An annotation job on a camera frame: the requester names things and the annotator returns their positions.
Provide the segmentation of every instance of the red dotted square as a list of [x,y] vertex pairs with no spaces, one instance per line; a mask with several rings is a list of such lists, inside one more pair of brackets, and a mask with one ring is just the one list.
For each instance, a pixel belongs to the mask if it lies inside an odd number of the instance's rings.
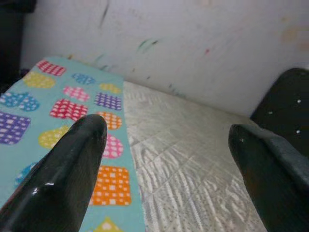
[[49,115],[58,118],[70,118],[77,121],[87,114],[87,110],[88,108],[85,105],[76,104],[67,99],[60,99],[54,104]]
[[37,63],[37,67],[44,73],[48,73],[54,76],[61,76],[66,68],[60,65],[53,64],[47,60],[41,60]]

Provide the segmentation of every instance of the pink dotted shape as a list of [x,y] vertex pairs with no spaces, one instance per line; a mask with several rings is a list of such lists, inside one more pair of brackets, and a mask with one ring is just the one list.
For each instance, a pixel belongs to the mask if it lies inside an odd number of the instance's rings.
[[106,146],[103,152],[104,158],[115,159],[122,155],[124,151],[124,146],[119,139],[116,139],[114,136],[107,134]]
[[88,101],[90,98],[89,94],[80,87],[65,86],[63,88],[63,93],[82,102]]

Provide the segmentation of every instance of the yellow dotted shape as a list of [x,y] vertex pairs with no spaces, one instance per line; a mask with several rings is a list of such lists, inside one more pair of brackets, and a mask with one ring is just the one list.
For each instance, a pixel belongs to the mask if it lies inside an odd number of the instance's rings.
[[53,148],[61,137],[69,130],[67,125],[40,134],[38,141],[42,147]]
[[27,86],[33,88],[52,88],[56,83],[53,78],[38,72],[29,72],[23,80]]
[[93,230],[93,232],[105,232],[105,231],[123,232],[113,223],[113,221],[109,217],[106,217],[104,222],[101,225],[99,225],[95,230]]
[[113,84],[101,84],[100,88],[105,91],[110,91],[112,93],[121,93],[121,89]]

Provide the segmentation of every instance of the patterned fabric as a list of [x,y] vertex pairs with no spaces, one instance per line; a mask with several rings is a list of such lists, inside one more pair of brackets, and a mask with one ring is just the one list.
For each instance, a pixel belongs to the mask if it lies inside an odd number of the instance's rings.
[[0,144],[17,144],[30,124],[30,118],[0,111]]
[[71,118],[77,121],[82,116],[87,114],[87,106],[73,103],[67,99],[60,99],[56,101],[53,106],[50,116],[59,118]]
[[116,130],[122,125],[122,120],[117,115],[109,112],[97,112],[97,114],[105,119],[109,130]]
[[103,156],[106,158],[115,159],[122,155],[124,147],[119,139],[107,134],[106,146],[103,152]]
[[106,93],[96,95],[95,104],[112,110],[121,110],[121,99]]
[[[103,83],[118,93],[101,89]],[[107,144],[80,232],[144,232],[122,88],[121,77],[72,60],[46,58],[1,95],[0,207],[75,121],[99,114],[108,124]]]
[[111,93],[121,93],[121,89],[113,84],[101,84],[100,88],[103,90],[109,90]]
[[84,89],[80,87],[65,86],[63,89],[63,93],[82,102],[88,101],[88,99],[90,98],[89,94],[87,94]]
[[43,73],[45,72],[54,76],[61,76],[66,71],[66,68],[55,65],[47,60],[41,60],[37,63],[37,66]]
[[131,204],[129,180],[127,169],[101,166],[89,205]]

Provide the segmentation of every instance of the yellow triangle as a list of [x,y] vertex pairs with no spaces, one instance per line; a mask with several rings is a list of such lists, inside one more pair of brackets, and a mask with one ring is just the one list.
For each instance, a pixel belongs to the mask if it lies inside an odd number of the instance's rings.
[[119,229],[109,217],[106,217],[104,222],[99,225],[93,232],[123,232]]

